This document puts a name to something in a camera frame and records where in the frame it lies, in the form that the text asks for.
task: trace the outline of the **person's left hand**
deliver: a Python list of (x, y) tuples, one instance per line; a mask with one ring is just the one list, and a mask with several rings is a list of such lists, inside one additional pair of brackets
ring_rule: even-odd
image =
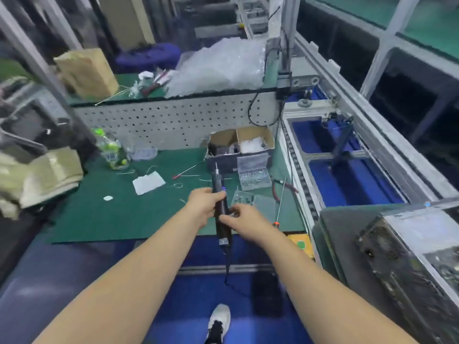
[(215, 204), (226, 197), (226, 192), (212, 193), (212, 188), (197, 188), (191, 191), (185, 209), (196, 220), (198, 228), (203, 228), (214, 215)]

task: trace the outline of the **white shoe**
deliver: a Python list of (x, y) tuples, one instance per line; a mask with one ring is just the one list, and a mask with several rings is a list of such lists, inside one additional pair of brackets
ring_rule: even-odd
[(210, 315), (206, 343), (221, 344), (230, 323), (230, 308), (225, 304), (219, 304)]

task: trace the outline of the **forearm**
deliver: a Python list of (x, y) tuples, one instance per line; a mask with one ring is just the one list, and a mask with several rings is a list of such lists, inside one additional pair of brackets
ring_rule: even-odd
[(266, 230), (260, 245), (314, 343), (416, 343), (359, 295), (320, 269), (282, 232), (271, 226)]
[(186, 210), (89, 285), (34, 344), (140, 344), (197, 234)]

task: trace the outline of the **electric screwdriver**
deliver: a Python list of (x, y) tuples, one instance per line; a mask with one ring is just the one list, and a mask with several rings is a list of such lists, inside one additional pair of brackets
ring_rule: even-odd
[[(223, 182), (223, 175), (220, 174), (217, 163), (215, 163), (215, 172), (212, 173), (212, 193), (226, 191)], [(223, 248), (224, 253), (231, 248), (233, 236), (231, 235), (231, 227), (220, 222), (220, 215), (229, 215), (230, 210), (226, 202), (226, 197), (215, 204), (215, 226), (217, 228), (217, 236), (219, 237), (219, 245)]]

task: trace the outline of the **brown paper bag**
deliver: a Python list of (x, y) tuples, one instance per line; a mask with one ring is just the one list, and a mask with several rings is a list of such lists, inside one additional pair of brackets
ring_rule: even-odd
[(116, 77), (100, 48), (72, 50), (54, 62), (82, 98), (108, 98), (118, 92)]

